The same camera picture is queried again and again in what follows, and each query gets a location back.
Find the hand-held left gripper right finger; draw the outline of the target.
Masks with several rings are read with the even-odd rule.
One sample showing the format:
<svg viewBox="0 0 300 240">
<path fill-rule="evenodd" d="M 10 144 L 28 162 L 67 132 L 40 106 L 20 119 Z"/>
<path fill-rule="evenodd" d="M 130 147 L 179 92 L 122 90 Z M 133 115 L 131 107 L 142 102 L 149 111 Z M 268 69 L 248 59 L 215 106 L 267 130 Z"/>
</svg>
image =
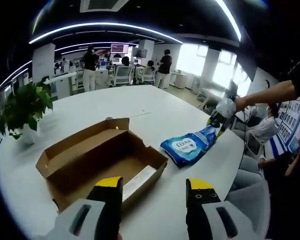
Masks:
<svg viewBox="0 0 300 240">
<path fill-rule="evenodd" d="M 214 187 L 186 179 L 186 225 L 190 240 L 263 240 L 253 222 L 229 201 L 221 201 Z"/>
</svg>

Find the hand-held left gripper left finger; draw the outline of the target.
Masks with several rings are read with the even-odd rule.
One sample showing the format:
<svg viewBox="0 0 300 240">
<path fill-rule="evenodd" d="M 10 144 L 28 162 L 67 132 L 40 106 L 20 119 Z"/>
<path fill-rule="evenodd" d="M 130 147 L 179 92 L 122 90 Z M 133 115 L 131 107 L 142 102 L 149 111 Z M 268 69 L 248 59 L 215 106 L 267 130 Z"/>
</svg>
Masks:
<svg viewBox="0 0 300 240">
<path fill-rule="evenodd" d="M 98 181 L 87 198 L 80 198 L 60 213 L 53 229 L 35 240 L 116 240 L 123 201 L 123 178 Z"/>
</svg>

